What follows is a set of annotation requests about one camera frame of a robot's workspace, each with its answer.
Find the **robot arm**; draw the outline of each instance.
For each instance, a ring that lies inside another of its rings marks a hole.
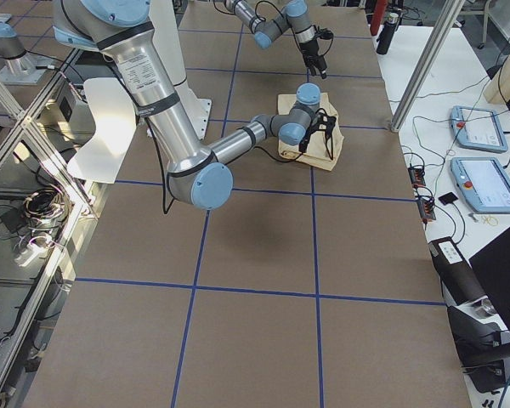
[[[226,163],[271,135],[297,144],[316,121],[320,91],[304,84],[286,116],[257,116],[208,146],[198,139],[152,43],[145,0],[54,0],[55,36],[65,45],[96,49],[112,58],[138,114],[147,118],[168,158],[167,188],[179,201],[202,209],[223,205],[232,191]]]
[[[312,76],[316,75],[317,69],[321,78],[326,78],[325,55],[319,55],[318,39],[331,40],[333,34],[330,30],[312,25],[304,0],[291,0],[271,21],[259,16],[245,0],[224,0],[224,5],[249,28],[255,42],[262,49],[268,48],[291,28],[304,64]]]
[[[15,30],[6,23],[0,23],[0,58],[14,75],[31,74],[36,70],[34,59],[26,52]]]

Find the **black bottle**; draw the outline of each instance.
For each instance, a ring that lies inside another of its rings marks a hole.
[[[399,24],[399,15],[396,13],[389,13],[388,18],[383,23],[383,30],[380,33],[380,37],[377,38],[377,48],[376,52],[380,55],[385,55],[388,53],[389,45],[391,45],[391,40],[393,40],[394,32],[397,29],[397,24]]]

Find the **black monitor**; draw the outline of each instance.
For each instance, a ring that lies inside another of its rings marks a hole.
[[[510,331],[510,228],[470,258],[474,275]],[[476,389],[504,386],[510,374],[510,333],[448,308],[457,353]]]
[[[510,228],[471,257],[470,264],[510,331]]]

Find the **beige cloth bag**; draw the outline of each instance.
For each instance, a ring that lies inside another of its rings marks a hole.
[[[294,103],[297,101],[297,95],[282,94],[278,95],[278,113],[280,115],[286,115],[291,110]],[[330,116],[337,118],[337,124],[332,131],[332,143],[334,144],[334,158],[331,160],[326,152],[325,147],[325,132],[316,132],[312,135],[308,144],[306,153],[297,159],[297,162],[309,164],[310,166],[322,168],[329,172],[337,164],[338,157],[342,152],[343,135],[340,132],[340,126],[338,124],[338,112],[334,109],[334,106],[329,102],[328,93],[321,94],[320,107],[325,109],[326,113]],[[331,150],[331,141],[328,142],[329,150]],[[298,146],[290,146],[280,140],[278,144],[278,152],[284,159],[294,159],[298,157],[300,152]]]

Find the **power strip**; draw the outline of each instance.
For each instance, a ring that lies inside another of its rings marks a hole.
[[[434,205],[431,204],[431,201],[428,198],[417,197],[416,202],[419,215],[425,224],[436,220],[436,215],[434,215]]]
[[[408,167],[408,175],[410,176],[411,186],[414,189],[418,187],[425,187],[425,173],[421,168]]]

